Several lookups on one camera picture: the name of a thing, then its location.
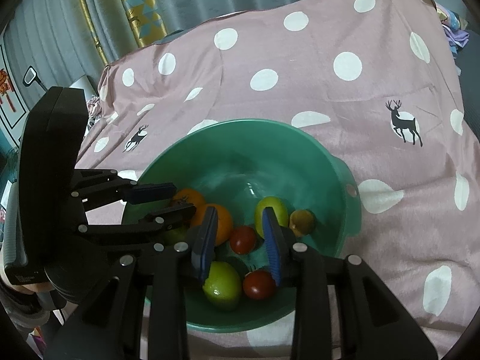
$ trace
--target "bed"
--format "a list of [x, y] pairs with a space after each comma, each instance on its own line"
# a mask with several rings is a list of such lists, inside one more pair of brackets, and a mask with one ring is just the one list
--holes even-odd
[[[309, 133], [358, 184], [362, 231], [342, 254], [367, 261], [440, 356], [469, 324], [480, 304], [480, 146], [433, 0], [302, 0], [217, 17], [109, 64], [98, 91], [102, 118], [77, 166], [134, 180], [220, 121]], [[102, 207], [89, 222], [120, 223], [123, 209]], [[192, 330], [191, 356], [284, 358], [292, 326], [290, 314], [249, 332]]]

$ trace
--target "deer print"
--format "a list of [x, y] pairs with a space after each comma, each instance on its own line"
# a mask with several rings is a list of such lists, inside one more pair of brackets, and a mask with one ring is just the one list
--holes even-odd
[[126, 152], [127, 150], [130, 152], [138, 146], [143, 138], [147, 136], [147, 132], [144, 131], [147, 127], [148, 125], [146, 124], [138, 128], [138, 131], [135, 133], [135, 135], [131, 137], [130, 140], [125, 144], [125, 150], [123, 152]]
[[395, 107], [392, 108], [392, 101], [385, 103], [385, 106], [392, 113], [392, 124], [394, 131], [398, 134], [399, 137], [403, 138], [403, 142], [406, 143], [405, 135], [403, 134], [404, 130], [409, 130], [413, 136], [413, 144], [415, 144], [415, 135], [417, 135], [418, 140], [420, 141], [420, 147], [423, 146], [422, 138], [417, 131], [417, 126], [415, 125], [415, 118], [413, 120], [400, 119], [400, 114], [398, 109], [402, 106], [400, 100], [398, 102], [394, 101]]

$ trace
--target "green apple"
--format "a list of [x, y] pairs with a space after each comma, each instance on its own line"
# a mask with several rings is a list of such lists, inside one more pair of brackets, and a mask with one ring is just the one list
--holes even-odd
[[202, 289], [211, 303], [222, 310], [231, 311], [236, 308], [242, 295], [242, 281], [228, 262], [213, 261]]
[[177, 242], [182, 242], [187, 236], [188, 228], [179, 227], [163, 233], [163, 239], [166, 246], [175, 245]]
[[278, 224], [280, 226], [287, 227], [289, 225], [289, 212], [283, 204], [282, 200], [276, 198], [275, 196], [267, 196], [258, 202], [257, 207], [255, 208], [255, 230], [258, 235], [263, 238], [263, 227], [262, 227], [262, 213], [265, 207], [272, 207], [277, 217]]

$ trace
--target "yellow curtain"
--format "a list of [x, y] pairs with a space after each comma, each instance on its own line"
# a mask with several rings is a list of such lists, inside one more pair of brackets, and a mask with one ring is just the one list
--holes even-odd
[[90, 30], [90, 34], [92, 35], [92, 40], [95, 44], [98, 55], [102, 59], [103, 64], [108, 65], [109, 62], [107, 61], [107, 57], [103, 52], [102, 45], [97, 36], [97, 31], [95, 31], [95, 27], [93, 26], [92, 17], [90, 17], [90, 12], [88, 11], [86, 0], [80, 0], [80, 7], [82, 8], [83, 15], [85, 16], [85, 21], [87, 22], [88, 29]]
[[122, 0], [122, 2], [139, 47], [147, 46], [167, 35], [156, 0]]

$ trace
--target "yellow-green fruit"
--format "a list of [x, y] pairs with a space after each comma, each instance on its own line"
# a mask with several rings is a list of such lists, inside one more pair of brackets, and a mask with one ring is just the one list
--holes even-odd
[[277, 217], [278, 224], [280, 226], [289, 225], [289, 212], [285, 205], [282, 203], [282, 200], [276, 198], [275, 196], [267, 196], [258, 202], [257, 207], [255, 208], [255, 230], [258, 235], [263, 238], [263, 227], [262, 227], [262, 213], [265, 207], [272, 207]]
[[290, 215], [289, 228], [295, 237], [303, 237], [315, 229], [315, 216], [308, 210], [295, 210]]
[[165, 246], [175, 245], [177, 242], [182, 242], [187, 237], [188, 228], [179, 227], [163, 233]]
[[213, 261], [202, 289], [207, 299], [219, 309], [232, 311], [242, 295], [242, 281], [228, 262]]

